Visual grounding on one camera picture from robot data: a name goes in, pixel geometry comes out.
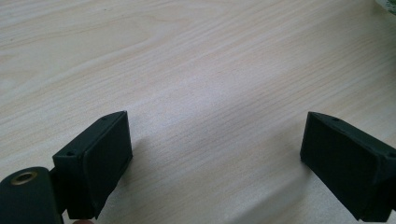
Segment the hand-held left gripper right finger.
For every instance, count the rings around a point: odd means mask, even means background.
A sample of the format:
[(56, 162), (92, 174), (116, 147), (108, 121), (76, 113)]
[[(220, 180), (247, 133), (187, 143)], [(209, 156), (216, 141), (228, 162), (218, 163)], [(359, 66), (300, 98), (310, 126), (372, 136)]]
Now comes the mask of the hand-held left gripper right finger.
[(341, 119), (310, 112), (300, 157), (357, 220), (386, 222), (396, 211), (396, 148)]

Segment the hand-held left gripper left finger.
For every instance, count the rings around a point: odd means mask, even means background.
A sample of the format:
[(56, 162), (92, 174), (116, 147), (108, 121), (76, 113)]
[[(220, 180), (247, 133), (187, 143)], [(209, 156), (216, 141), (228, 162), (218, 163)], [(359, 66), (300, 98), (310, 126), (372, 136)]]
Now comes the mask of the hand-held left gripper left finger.
[(54, 168), (69, 217), (99, 217), (132, 157), (125, 111), (99, 118), (54, 154)]

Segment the translucent green-printed plastic bag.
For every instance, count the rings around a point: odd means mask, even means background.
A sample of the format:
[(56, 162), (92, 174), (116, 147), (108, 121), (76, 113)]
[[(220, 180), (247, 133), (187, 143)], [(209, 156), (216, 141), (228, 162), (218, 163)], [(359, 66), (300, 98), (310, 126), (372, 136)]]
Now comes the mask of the translucent green-printed plastic bag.
[(387, 12), (396, 15), (396, 0), (375, 0)]

